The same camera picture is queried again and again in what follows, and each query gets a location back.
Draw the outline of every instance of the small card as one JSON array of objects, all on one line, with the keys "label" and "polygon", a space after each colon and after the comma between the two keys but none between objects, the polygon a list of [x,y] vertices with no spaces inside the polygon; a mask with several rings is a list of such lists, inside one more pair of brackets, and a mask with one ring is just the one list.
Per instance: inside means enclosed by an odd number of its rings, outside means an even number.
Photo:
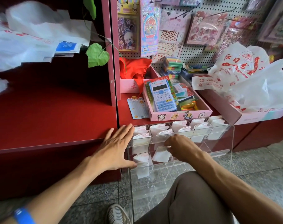
[{"label": "small card", "polygon": [[130,112],[133,119],[145,119],[149,117],[147,106],[142,97],[138,99],[127,99]]}]

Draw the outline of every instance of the blue calculator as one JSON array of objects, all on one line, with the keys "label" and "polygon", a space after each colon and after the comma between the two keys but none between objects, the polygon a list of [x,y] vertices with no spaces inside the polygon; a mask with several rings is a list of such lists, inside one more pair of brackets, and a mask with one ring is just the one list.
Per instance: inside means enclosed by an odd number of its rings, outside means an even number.
[{"label": "blue calculator", "polygon": [[177,106],[166,79],[151,82],[149,86],[157,112],[173,112],[177,110]]}]

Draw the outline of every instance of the brown pants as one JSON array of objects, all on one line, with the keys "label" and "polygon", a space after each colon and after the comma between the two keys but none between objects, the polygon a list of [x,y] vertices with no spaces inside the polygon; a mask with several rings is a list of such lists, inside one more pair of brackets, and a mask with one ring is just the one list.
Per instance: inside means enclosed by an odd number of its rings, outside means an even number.
[{"label": "brown pants", "polygon": [[166,197],[135,224],[233,224],[233,215],[195,171],[181,174]]}]

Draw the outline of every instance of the plastic bag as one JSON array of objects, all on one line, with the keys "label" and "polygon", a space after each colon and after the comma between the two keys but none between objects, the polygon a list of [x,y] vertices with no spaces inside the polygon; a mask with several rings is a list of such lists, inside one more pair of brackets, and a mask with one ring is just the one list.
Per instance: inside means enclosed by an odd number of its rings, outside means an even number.
[{"label": "plastic bag", "polygon": [[195,90],[213,89],[243,112],[283,108],[283,59],[269,63],[265,50],[234,43],[208,75],[192,78]]}]

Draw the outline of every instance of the blue wristband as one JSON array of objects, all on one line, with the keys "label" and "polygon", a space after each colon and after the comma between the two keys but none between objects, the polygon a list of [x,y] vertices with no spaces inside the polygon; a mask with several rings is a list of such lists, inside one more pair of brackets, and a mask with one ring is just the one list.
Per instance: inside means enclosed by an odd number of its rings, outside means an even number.
[{"label": "blue wristband", "polygon": [[34,219],[26,208],[19,208],[14,212],[14,218],[18,224],[35,224]]}]

